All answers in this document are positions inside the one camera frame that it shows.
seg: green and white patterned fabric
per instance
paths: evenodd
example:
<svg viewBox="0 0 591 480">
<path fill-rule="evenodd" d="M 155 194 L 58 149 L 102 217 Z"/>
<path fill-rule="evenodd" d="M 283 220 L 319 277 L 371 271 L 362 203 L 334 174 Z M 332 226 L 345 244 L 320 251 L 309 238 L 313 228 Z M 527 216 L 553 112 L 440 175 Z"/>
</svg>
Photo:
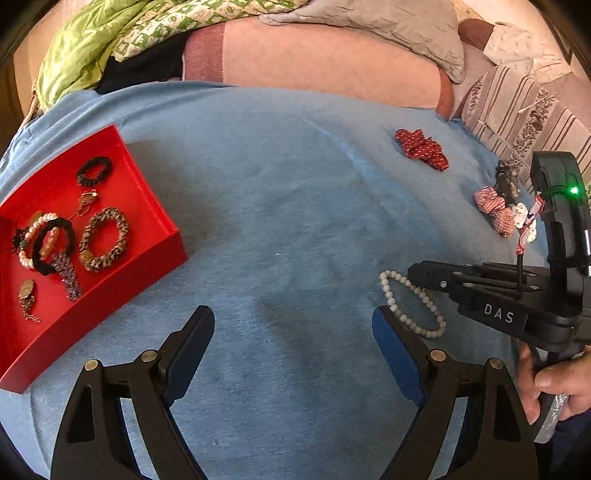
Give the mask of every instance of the green and white patterned fabric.
<svg viewBox="0 0 591 480">
<path fill-rule="evenodd" d="M 121 34 L 113 56 L 124 61 L 181 32 L 254 15 L 284 13 L 308 0 L 162 0 Z"/>
</svg>

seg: red tray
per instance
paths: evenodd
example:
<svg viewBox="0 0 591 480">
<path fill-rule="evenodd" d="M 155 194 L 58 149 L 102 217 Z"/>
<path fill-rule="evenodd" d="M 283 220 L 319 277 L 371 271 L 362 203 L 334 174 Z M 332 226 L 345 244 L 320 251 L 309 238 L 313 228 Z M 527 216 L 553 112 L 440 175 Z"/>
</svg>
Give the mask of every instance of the red tray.
<svg viewBox="0 0 591 480">
<path fill-rule="evenodd" d="M 76 244 L 72 260 L 85 293 L 73 303 L 66 299 L 59 275 L 43 277 L 22 267 L 11 253 L 12 237 L 15 227 L 26 227 L 38 210 L 71 217 L 80 195 L 90 190 L 77 185 L 76 171 L 88 159 L 100 155 L 112 160 L 112 173 L 95 187 L 99 199 L 90 212 L 72 220 L 76 239 L 80 239 L 92 215 L 115 206 L 131 226 L 129 247 L 113 266 L 90 273 L 78 259 Z M 107 222 L 93 238 L 95 255 L 114 246 L 117 230 L 111 223 Z M 60 231 L 56 248 L 63 249 L 65 237 Z M 87 332 L 186 259 L 178 228 L 150 190 L 115 126 L 59 155 L 0 206 L 0 388 L 22 393 Z M 29 278 L 36 283 L 37 299 L 31 313 L 41 323 L 25 320 L 18 300 L 20 286 Z"/>
</svg>

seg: silver bolt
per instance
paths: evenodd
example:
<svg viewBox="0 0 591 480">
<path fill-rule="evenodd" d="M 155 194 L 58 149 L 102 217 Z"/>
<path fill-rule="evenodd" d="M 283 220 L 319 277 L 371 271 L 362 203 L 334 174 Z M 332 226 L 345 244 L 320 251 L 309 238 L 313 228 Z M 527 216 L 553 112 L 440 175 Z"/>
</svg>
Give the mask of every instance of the silver bolt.
<svg viewBox="0 0 591 480">
<path fill-rule="evenodd" d="M 142 353 L 142 362 L 149 364 L 150 362 L 156 360 L 157 356 L 158 353 L 156 350 L 146 350 L 144 353 Z"/>
<path fill-rule="evenodd" d="M 431 358 L 436 362 L 443 362 L 447 355 L 443 350 L 431 350 Z"/>
<path fill-rule="evenodd" d="M 495 370 L 500 370 L 505 366 L 503 361 L 499 360 L 498 358 L 491 358 L 488 362 L 490 363 L 491 367 Z"/>
<path fill-rule="evenodd" d="M 99 363 L 97 360 L 88 360 L 84 364 L 84 370 L 86 370 L 87 372 L 92 372 L 98 366 L 99 366 Z"/>
</svg>

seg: striped pillow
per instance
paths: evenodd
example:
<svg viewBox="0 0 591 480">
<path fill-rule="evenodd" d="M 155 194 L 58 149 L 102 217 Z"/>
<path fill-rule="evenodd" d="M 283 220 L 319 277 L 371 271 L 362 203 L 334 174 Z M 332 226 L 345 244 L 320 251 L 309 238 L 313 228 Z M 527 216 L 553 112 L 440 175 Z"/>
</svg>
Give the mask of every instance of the striped pillow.
<svg viewBox="0 0 591 480">
<path fill-rule="evenodd" d="M 490 69 L 468 94 L 462 121 L 500 162 L 518 170 L 532 192 L 534 151 L 571 152 L 585 183 L 591 180 L 591 134 L 552 94 L 516 70 Z"/>
</svg>

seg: bed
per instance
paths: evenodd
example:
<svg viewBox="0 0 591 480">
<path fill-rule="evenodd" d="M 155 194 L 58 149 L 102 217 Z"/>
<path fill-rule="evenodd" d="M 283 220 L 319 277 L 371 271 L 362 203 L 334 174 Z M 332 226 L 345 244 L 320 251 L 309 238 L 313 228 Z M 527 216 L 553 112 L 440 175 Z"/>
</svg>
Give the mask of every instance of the bed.
<svg viewBox="0 0 591 480">
<path fill-rule="evenodd" d="M 209 305 L 216 333 L 174 417 L 213 479 L 378 478 L 408 429 L 413 404 L 395 385 L 371 332 L 385 303 L 379 273 L 425 259 L 513 262 L 473 203 L 498 159 L 434 109 L 319 92 L 209 82 L 139 85 L 65 96 L 12 140 L 0 201 L 40 166 L 116 124 L 180 227 L 189 261 L 107 318 L 23 395 L 0 391 L 0 423 L 46 478 L 61 414 L 85 361 L 128 362 Z M 441 173 L 406 158 L 396 130 L 442 146 Z M 525 262 L 543 265 L 544 234 Z M 404 310 L 424 315 L 410 293 Z M 509 339 L 457 314 L 438 345 L 456 360 L 495 356 L 514 371 Z M 156 478 L 130 405 L 142 473 Z M 433 478 L 451 460 L 457 405 Z"/>
</svg>

